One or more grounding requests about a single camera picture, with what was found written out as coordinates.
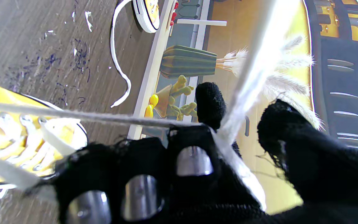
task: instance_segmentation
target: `gloved hand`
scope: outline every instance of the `gloved hand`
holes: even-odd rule
[[[54,186],[60,222],[233,223],[263,216],[213,141],[226,113],[218,87],[199,85],[196,100],[208,126],[171,128],[168,148],[158,138],[123,140],[90,144],[59,161],[56,177],[37,187]]]
[[[167,149],[156,138],[91,144],[61,161],[57,176],[40,183],[55,187],[61,223],[358,223],[358,151],[289,104],[271,104],[259,142],[304,204],[270,216],[219,158],[211,132],[226,106],[218,88],[199,85],[196,100],[199,121],[212,129],[172,128]]]

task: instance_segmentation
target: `wooden floor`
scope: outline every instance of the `wooden floor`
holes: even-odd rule
[[[124,103],[110,108],[126,90],[110,55],[116,5],[116,0],[0,0],[0,86],[64,109],[133,113],[154,35],[141,30],[132,3],[127,4],[118,16],[115,41],[132,89]],[[91,28],[85,12],[91,12]],[[127,127],[83,125],[91,142],[112,144],[128,132]],[[56,216],[53,204],[21,199],[16,190],[0,199],[2,224],[50,224]]]

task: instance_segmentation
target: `white thread scrap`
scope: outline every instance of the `white thread scrap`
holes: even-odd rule
[[[86,19],[86,23],[88,24],[88,28],[89,28],[89,31],[92,32],[92,24],[89,22],[89,17],[92,18],[92,13],[90,11],[85,11],[85,19]]]
[[[198,126],[201,123],[183,122],[170,119],[150,119],[150,118],[138,118],[126,114],[99,114],[99,113],[87,113],[70,110],[54,110],[49,108],[40,108],[35,106],[21,106],[12,104],[0,103],[0,111],[12,112],[12,113],[27,113],[36,116],[51,116],[58,118],[73,118],[84,121],[97,121],[101,123],[115,123],[121,125],[141,125],[155,128],[171,128]]]
[[[132,0],[123,0],[120,4],[118,4],[117,8],[115,8],[114,15],[112,16],[112,27],[111,27],[111,35],[110,35],[110,51],[111,51],[111,57],[114,62],[115,67],[117,68],[118,72],[120,73],[121,77],[125,79],[127,89],[124,93],[124,95],[119,98],[117,101],[115,101],[110,107],[118,106],[122,102],[126,100],[126,98],[129,96],[129,92],[131,91],[131,81],[129,78],[123,73],[121,70],[120,65],[118,64],[117,55],[115,54],[115,42],[114,42],[114,29],[115,29],[115,23],[117,21],[118,13],[124,8],[124,6],[131,2]]]

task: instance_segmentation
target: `shoe sole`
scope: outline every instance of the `shoe sole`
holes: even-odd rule
[[[145,0],[132,0],[132,2],[140,26],[148,33],[155,33],[159,28],[159,17],[153,23],[147,12]]]

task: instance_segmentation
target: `yellow round knob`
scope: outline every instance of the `yellow round knob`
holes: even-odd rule
[[[155,107],[157,103],[158,103],[158,95],[153,94],[152,97],[150,98],[150,104]]]
[[[146,107],[146,112],[145,112],[145,118],[152,118],[153,117],[153,105],[148,105]]]

